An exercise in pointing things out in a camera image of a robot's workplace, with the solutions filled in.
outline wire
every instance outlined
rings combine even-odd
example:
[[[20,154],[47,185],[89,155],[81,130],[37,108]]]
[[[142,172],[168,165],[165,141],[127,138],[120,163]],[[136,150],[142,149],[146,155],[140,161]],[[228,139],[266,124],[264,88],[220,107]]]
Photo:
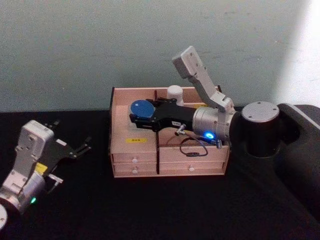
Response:
[[[208,155],[208,150],[207,150],[206,146],[201,142],[201,141],[203,141],[202,139],[197,139],[186,132],[185,132],[185,135],[187,135],[188,138],[183,139],[179,145],[179,149],[182,154],[186,155],[187,157],[204,157],[204,156]],[[185,143],[186,141],[189,141],[189,140],[197,141],[204,148],[205,154],[200,154],[199,152],[184,152],[184,151],[182,151],[182,144]]]

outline light blue wall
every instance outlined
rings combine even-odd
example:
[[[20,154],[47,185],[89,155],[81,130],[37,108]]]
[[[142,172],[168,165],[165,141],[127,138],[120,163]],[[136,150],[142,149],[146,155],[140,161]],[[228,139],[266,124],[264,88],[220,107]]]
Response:
[[[303,7],[296,0],[2,0],[0,111],[106,109],[113,86],[189,86],[171,63],[189,45],[237,105],[270,100]]]

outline white label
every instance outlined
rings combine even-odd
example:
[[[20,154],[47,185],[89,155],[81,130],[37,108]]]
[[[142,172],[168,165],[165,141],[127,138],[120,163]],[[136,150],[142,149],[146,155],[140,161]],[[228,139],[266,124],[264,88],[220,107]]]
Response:
[[[181,122],[178,122],[178,121],[171,121],[172,125],[173,126],[181,126]]]
[[[58,144],[61,144],[61,145],[64,146],[64,147],[67,145],[66,142],[64,142],[64,141],[62,141],[62,140],[60,140],[60,139],[57,139],[56,142],[57,142]]]

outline yellow label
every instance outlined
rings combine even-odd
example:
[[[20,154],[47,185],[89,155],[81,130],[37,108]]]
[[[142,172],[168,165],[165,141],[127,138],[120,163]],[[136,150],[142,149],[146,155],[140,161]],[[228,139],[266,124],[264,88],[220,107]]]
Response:
[[[46,165],[41,164],[40,162],[37,162],[35,166],[35,170],[40,174],[43,175],[44,172],[48,169]]]
[[[147,138],[126,138],[125,142],[127,144],[143,144],[148,141]]]
[[[200,107],[208,107],[208,105],[207,105],[207,104],[204,104],[204,103],[203,103],[203,104],[195,104],[195,105],[194,105],[194,108],[195,108],[195,109],[198,109],[198,108],[200,108]]]

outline drawer knob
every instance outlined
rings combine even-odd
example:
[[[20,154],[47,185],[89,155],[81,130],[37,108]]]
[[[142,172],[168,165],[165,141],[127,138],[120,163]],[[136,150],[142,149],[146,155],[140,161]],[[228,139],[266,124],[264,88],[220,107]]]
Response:
[[[133,164],[136,164],[137,162],[138,162],[137,157],[136,157],[136,156],[135,156],[135,157],[133,157],[133,158],[132,158],[132,163],[133,163]]]
[[[193,172],[194,170],[195,170],[195,168],[194,168],[193,166],[190,166],[190,167],[189,167],[189,171],[190,171],[190,172]]]
[[[136,166],[132,169],[132,173],[133,174],[138,174],[138,168]]]

